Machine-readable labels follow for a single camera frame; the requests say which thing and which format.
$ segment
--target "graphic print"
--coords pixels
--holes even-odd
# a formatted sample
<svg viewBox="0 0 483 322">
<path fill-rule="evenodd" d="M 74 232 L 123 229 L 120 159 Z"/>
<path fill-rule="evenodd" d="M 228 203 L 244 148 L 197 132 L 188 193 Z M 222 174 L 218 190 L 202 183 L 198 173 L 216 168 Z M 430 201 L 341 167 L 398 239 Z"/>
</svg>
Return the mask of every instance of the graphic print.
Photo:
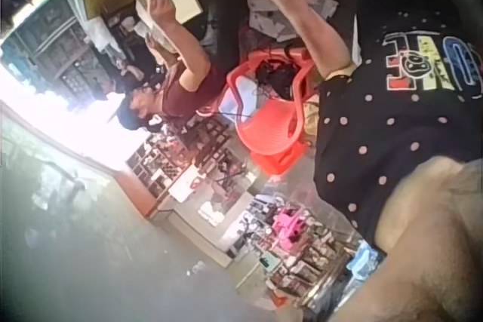
<svg viewBox="0 0 483 322">
<path fill-rule="evenodd" d="M 481 98 L 481 57 L 475 49 L 455 37 L 437 32 L 397 32 L 386 35 L 387 90 L 465 90 Z"/>
</svg>

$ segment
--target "woman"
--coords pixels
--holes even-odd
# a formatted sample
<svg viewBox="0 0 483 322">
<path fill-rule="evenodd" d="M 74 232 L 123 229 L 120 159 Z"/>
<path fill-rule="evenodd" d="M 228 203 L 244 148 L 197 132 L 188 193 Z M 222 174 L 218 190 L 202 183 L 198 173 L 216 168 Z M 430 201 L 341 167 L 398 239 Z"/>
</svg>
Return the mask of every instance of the woman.
<svg viewBox="0 0 483 322">
<path fill-rule="evenodd" d="M 119 106 L 118 119 L 129 130 L 148 126 L 153 115 L 186 119 L 221 94 L 226 74 L 239 62 L 238 26 L 247 8 L 246 0 L 212 0 L 207 6 L 208 26 L 201 45 L 176 21 L 171 0 L 147 3 L 150 17 L 176 48 L 180 59 L 152 38 L 146 40 L 168 73 L 160 91 L 143 88 L 126 95 Z"/>
</svg>

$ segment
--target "white polka dot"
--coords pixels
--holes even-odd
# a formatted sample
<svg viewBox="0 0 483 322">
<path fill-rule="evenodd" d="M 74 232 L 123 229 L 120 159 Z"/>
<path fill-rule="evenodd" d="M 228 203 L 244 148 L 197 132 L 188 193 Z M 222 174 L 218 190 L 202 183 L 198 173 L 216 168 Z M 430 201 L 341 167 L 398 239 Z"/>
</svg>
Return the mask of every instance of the white polka dot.
<svg viewBox="0 0 483 322">
<path fill-rule="evenodd" d="M 410 149 L 411 151 L 416 151 L 419 149 L 419 147 L 420 147 L 420 143 L 411 143 Z"/>
</svg>

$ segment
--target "person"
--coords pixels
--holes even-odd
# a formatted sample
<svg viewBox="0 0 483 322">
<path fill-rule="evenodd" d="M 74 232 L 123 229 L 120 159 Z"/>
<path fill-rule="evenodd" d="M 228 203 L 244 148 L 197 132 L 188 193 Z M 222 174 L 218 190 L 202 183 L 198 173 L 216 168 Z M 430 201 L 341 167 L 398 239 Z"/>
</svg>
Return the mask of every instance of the person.
<svg viewBox="0 0 483 322">
<path fill-rule="evenodd" d="M 305 0 L 272 1 L 325 79 L 319 196 L 387 253 L 332 321 L 482 320 L 482 63 L 457 9 L 358 0 L 356 66 Z"/>
<path fill-rule="evenodd" d="M 247 8 L 246 0 L 212 0 L 206 10 L 206 34 L 198 41 L 177 22 L 171 0 L 147 3 L 155 26 L 176 48 L 180 59 L 147 37 L 149 50 L 168 70 L 161 90 L 136 89 L 122 101 L 118 119 L 129 130 L 146 127 L 153 115 L 172 122 L 189 118 L 221 94 L 226 74 L 239 64 L 238 28 Z"/>
</svg>

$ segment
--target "concrete floor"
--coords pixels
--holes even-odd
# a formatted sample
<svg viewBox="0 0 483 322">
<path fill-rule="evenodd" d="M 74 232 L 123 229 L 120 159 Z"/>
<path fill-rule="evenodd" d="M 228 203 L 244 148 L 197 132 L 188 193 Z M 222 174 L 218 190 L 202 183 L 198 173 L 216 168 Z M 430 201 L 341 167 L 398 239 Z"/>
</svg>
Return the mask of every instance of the concrete floor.
<svg viewBox="0 0 483 322">
<path fill-rule="evenodd" d="M 2 137 L 17 144 L 0 168 L 3 320 L 274 320 L 240 299 L 224 270 L 143 219 L 110 176 L 5 118 Z M 85 190 L 73 197 L 66 174 Z"/>
</svg>

